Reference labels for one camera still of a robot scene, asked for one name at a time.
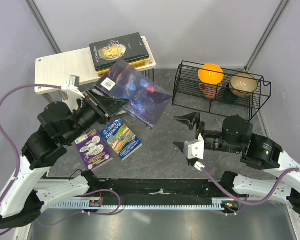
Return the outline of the purple robinson crusoe book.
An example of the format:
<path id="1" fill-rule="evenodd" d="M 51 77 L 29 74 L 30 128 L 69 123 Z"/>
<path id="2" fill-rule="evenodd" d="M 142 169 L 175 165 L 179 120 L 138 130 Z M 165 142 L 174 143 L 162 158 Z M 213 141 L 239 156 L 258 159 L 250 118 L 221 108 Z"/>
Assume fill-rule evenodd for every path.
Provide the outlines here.
<path id="1" fill-rule="evenodd" d="M 127 99 L 124 110 L 153 129 L 172 96 L 124 60 L 117 61 L 95 84 L 106 97 Z"/>

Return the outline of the yellow hardcover book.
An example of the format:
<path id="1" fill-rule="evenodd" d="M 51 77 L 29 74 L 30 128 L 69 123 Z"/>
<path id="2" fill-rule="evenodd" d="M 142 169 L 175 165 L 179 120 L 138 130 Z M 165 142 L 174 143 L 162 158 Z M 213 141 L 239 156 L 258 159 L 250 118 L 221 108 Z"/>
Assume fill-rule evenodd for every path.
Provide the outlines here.
<path id="1" fill-rule="evenodd" d="M 144 67 L 146 65 L 147 62 L 150 61 L 150 58 L 146 58 L 146 59 L 142 59 L 142 60 L 139 60 L 139 61 L 134 61 L 134 62 L 129 62 L 129 64 L 131 66 L 133 66 L 134 68 L 139 68 L 139 67 Z"/>

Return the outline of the purple paperback book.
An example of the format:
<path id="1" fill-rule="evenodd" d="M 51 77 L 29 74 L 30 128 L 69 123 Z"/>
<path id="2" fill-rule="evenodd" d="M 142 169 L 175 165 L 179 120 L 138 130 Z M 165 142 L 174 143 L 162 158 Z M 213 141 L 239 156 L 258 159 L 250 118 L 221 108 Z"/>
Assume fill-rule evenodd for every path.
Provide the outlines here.
<path id="1" fill-rule="evenodd" d="M 74 143 L 89 171 L 93 171 L 113 159 L 106 143 L 95 128 L 81 135 Z"/>

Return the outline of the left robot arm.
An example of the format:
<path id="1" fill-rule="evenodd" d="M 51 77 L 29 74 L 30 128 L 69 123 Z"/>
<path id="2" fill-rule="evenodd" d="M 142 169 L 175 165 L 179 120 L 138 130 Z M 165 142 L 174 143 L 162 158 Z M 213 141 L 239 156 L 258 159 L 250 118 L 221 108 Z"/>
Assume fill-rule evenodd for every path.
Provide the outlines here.
<path id="1" fill-rule="evenodd" d="M 66 147 L 95 123 L 108 123 L 128 103 L 128 99 L 100 96 L 88 90 L 77 99 L 76 110 L 70 110 L 61 101 L 49 104 L 38 115 L 40 127 L 17 155 L 16 169 L 0 192 L 0 230 L 25 227 L 59 202 L 94 197 L 103 191 L 101 182 L 90 170 L 55 187 L 36 190 L 35 186 L 68 152 Z"/>

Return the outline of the black moon and sixpence book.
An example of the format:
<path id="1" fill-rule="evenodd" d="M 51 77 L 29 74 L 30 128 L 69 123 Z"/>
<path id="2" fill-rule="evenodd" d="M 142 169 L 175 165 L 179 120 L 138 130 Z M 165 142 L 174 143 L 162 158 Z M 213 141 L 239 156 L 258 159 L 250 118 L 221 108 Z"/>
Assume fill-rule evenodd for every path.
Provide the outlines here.
<path id="1" fill-rule="evenodd" d="M 94 42 L 89 45 L 89 48 L 96 72 L 109 69 L 118 60 L 141 63 L 150 59 L 138 32 Z"/>

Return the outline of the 91-storey treehouse book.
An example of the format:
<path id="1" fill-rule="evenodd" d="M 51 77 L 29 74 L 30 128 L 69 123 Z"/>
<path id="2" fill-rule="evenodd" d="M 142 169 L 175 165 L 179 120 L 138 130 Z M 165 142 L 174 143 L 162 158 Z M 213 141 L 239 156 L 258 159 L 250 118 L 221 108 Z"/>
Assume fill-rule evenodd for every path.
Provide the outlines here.
<path id="1" fill-rule="evenodd" d="M 122 161 L 143 146 L 141 140 L 119 117 L 108 124 L 100 134 Z"/>

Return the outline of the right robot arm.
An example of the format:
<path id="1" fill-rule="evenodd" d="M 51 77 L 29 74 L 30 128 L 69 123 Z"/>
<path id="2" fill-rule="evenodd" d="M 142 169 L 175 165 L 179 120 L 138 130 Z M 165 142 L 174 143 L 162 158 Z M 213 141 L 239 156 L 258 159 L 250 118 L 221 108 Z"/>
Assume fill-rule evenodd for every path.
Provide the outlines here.
<path id="1" fill-rule="evenodd" d="M 300 164 L 270 138 L 253 133 L 253 124 L 233 115 L 224 119 L 221 131 L 213 131 L 205 129 L 198 112 L 173 119 L 195 130 L 194 141 L 175 142 L 174 145 L 184 154 L 188 165 L 205 173 L 223 196 L 247 206 L 277 201 L 300 215 Z M 241 163 L 276 179 L 257 180 L 225 172 L 221 181 L 216 181 L 201 162 L 205 151 L 241 155 Z"/>

